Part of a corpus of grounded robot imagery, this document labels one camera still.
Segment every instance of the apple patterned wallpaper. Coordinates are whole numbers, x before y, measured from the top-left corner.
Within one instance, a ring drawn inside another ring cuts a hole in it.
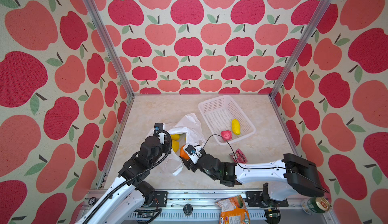
[[[341,224],[386,224],[388,2],[332,0],[331,8],[334,26],[323,33],[318,25],[312,58],[292,67],[278,105]]]
[[[121,35],[112,41],[135,94],[269,93],[318,3],[107,0],[99,10],[108,31]],[[319,33],[333,27],[337,7],[325,16]],[[105,50],[97,33],[93,44]],[[311,56],[307,45],[300,63]]]
[[[128,97],[80,8],[0,0],[0,224],[74,223],[116,137]]]

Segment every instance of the beige table surface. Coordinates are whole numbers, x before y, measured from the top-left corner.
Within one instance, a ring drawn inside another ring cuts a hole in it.
[[[105,189],[109,188],[118,175],[123,164],[140,149],[141,143],[153,128],[155,122],[178,122],[184,115],[195,113],[202,124],[202,132],[207,139],[210,129],[198,109],[202,101],[215,98],[216,95],[161,95],[135,96],[127,124],[120,139],[109,171]],[[283,154],[292,153],[292,149],[277,119],[267,95],[232,95],[240,108],[256,127],[255,134],[231,144],[233,149],[239,148],[248,159],[248,163],[265,163],[283,158]],[[228,145],[219,145],[212,137],[206,144],[206,153],[224,162],[232,162]],[[145,178],[155,189],[228,189],[213,181],[201,171],[195,173],[183,167],[181,173],[172,176],[154,168]],[[265,182],[251,182],[236,185],[234,188],[262,188]]]

